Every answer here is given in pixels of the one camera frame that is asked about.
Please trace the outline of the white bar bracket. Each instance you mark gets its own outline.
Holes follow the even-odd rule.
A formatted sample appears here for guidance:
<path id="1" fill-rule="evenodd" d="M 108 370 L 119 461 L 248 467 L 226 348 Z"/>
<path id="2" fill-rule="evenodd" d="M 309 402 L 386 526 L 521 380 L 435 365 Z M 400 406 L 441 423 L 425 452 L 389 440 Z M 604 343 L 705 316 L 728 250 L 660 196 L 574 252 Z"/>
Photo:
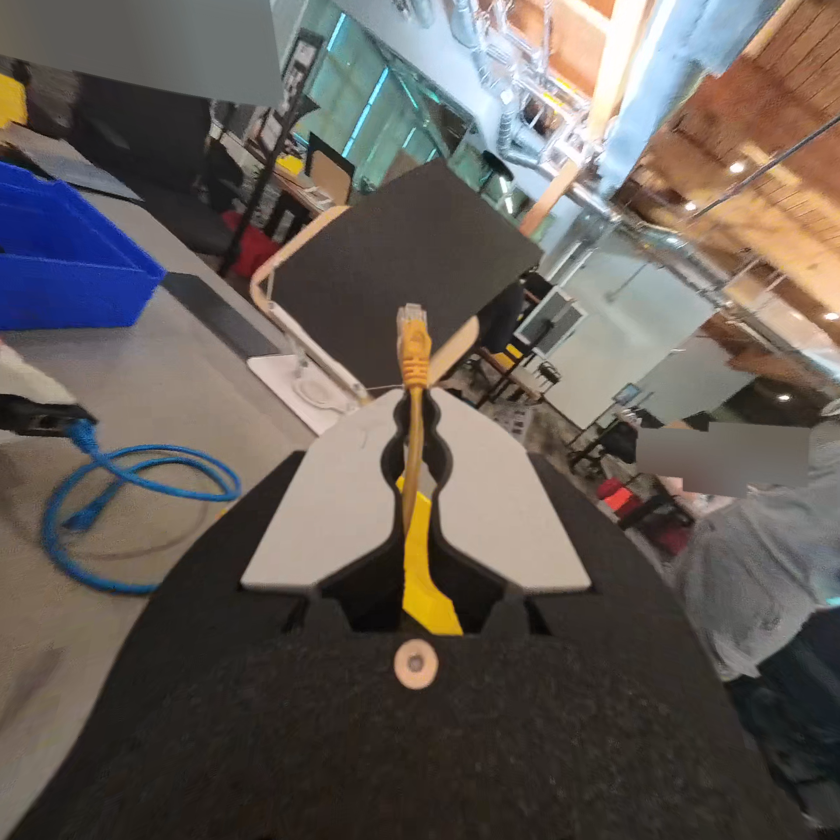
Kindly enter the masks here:
<path id="1" fill-rule="evenodd" d="M 284 308 L 272 300 L 259 302 L 256 306 L 266 315 L 268 320 L 276 325 L 287 340 L 293 343 L 297 350 L 304 351 L 308 359 L 315 363 L 322 373 L 327 375 L 340 390 L 351 396 L 360 405 L 372 402 L 373 397 L 362 383 L 334 359 Z"/>

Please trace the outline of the yellow plastic bin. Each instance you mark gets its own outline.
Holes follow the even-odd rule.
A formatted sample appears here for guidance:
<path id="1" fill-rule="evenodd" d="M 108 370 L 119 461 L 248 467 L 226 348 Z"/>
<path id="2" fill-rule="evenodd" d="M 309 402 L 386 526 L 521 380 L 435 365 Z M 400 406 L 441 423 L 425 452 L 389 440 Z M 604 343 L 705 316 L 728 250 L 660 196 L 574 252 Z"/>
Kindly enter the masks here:
<path id="1" fill-rule="evenodd" d="M 462 636 L 463 629 L 453 603 L 436 587 L 429 571 L 431 514 L 431 500 L 418 491 L 405 540 L 402 609 L 433 635 Z"/>

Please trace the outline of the silver ventilation duct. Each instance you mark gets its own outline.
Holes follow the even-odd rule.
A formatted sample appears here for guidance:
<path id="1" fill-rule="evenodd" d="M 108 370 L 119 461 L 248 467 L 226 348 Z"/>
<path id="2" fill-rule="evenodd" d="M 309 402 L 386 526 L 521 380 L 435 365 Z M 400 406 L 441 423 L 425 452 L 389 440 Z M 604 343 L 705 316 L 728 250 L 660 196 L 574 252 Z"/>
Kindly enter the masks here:
<path id="1" fill-rule="evenodd" d="M 570 277 L 607 233 L 622 233 L 717 309 L 730 276 L 677 232 L 623 211 L 613 197 L 645 147 L 702 81 L 721 76 L 780 23 L 784 2 L 541 2 L 533 43 L 511 22 L 515 2 L 451 2 L 449 25 L 479 84 L 500 105 L 500 158 L 549 186 L 521 229 L 530 234 L 565 196 L 597 219 L 560 259 Z M 599 32 L 603 49 L 590 96 L 554 71 L 555 7 Z"/>

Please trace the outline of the clear acrylic stand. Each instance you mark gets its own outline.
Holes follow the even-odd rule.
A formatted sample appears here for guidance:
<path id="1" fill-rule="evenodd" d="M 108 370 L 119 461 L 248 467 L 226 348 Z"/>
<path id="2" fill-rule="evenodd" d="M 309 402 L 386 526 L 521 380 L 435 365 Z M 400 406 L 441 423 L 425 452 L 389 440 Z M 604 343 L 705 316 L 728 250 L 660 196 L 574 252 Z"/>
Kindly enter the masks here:
<path id="1" fill-rule="evenodd" d="M 315 363 L 308 359 L 304 351 L 297 350 L 285 335 L 284 337 L 294 357 L 290 373 L 290 387 L 303 402 L 320 411 L 339 415 L 350 414 L 366 406 L 358 404 L 350 395 L 340 390 Z"/>

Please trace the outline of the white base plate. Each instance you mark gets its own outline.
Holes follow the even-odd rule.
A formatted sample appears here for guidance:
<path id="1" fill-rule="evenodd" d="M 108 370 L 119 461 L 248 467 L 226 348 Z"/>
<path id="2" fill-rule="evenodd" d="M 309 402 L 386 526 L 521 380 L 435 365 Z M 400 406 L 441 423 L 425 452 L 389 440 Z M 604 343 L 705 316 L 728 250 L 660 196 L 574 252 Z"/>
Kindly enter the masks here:
<path id="1" fill-rule="evenodd" d="M 341 418 L 348 416 L 320 411 L 300 399 L 291 389 L 293 354 L 252 356 L 246 360 L 250 372 L 265 385 L 308 429 L 321 436 Z"/>

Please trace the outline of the blue plastic bin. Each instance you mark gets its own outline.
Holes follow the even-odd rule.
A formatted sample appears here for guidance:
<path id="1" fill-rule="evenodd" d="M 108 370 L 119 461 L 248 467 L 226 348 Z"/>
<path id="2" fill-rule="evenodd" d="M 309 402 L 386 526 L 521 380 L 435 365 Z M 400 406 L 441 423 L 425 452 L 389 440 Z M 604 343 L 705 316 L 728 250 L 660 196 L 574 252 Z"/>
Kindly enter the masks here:
<path id="1" fill-rule="evenodd" d="M 1 164 L 1 330 L 134 325 L 167 269 L 63 182 Z"/>

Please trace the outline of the black ethernet adapter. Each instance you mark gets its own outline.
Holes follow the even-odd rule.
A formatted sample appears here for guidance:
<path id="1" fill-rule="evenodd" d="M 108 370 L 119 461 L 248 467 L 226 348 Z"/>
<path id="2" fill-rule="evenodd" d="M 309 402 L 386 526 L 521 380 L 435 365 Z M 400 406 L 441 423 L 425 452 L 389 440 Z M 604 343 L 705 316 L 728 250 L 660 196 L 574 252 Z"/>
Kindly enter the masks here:
<path id="1" fill-rule="evenodd" d="M 18 437 L 70 438 L 79 424 L 98 425 L 95 416 L 71 403 L 35 402 L 21 395 L 1 394 L 1 430 Z"/>

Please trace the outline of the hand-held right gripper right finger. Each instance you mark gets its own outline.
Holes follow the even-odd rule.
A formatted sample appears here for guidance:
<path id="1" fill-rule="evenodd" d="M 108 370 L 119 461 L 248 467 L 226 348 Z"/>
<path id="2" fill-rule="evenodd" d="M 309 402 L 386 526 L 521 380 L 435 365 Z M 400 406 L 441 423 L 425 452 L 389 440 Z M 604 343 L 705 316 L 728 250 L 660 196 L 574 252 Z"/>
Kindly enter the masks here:
<path id="1" fill-rule="evenodd" d="M 449 392 L 427 393 L 427 467 L 444 545 L 528 595 L 592 581 L 527 450 Z"/>

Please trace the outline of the yellow box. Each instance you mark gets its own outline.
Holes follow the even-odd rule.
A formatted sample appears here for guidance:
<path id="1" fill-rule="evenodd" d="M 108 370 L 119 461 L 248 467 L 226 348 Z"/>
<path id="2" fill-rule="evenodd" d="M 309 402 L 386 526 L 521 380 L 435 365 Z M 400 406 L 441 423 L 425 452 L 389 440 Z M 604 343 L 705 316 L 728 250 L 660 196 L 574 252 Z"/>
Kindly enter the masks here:
<path id="1" fill-rule="evenodd" d="M 1 130 L 10 124 L 26 126 L 28 123 L 28 108 L 25 85 L 4 73 L 1 73 L 0 83 Z"/>

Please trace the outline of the wood-edged black board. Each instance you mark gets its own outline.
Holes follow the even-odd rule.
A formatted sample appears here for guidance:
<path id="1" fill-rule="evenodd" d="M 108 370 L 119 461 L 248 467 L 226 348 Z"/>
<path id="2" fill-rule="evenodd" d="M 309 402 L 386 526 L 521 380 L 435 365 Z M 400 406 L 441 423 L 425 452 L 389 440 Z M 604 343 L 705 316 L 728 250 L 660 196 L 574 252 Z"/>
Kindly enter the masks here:
<path id="1" fill-rule="evenodd" d="M 374 392 L 401 379 L 400 307 L 425 310 L 440 352 L 542 255 L 436 160 L 323 213 L 255 271 L 250 292 L 284 308 Z"/>

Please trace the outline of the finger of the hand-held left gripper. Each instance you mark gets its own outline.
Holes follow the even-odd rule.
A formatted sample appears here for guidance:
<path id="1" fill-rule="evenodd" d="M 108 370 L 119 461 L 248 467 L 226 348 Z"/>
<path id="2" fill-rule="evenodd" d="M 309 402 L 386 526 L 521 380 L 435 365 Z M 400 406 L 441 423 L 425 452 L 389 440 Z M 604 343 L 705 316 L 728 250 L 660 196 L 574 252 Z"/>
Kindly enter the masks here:
<path id="1" fill-rule="evenodd" d="M 37 404 L 76 405 L 65 386 L 1 343 L 1 396 L 19 396 Z"/>

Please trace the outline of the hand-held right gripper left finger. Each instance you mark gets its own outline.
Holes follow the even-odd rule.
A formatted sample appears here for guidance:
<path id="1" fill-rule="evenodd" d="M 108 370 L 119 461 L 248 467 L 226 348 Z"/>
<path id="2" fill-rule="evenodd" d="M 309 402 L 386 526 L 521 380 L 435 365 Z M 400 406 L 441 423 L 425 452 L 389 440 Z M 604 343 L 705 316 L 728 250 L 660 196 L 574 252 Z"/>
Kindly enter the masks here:
<path id="1" fill-rule="evenodd" d="M 404 395 L 385 392 L 308 448 L 242 574 L 244 589 L 312 590 L 402 534 Z"/>

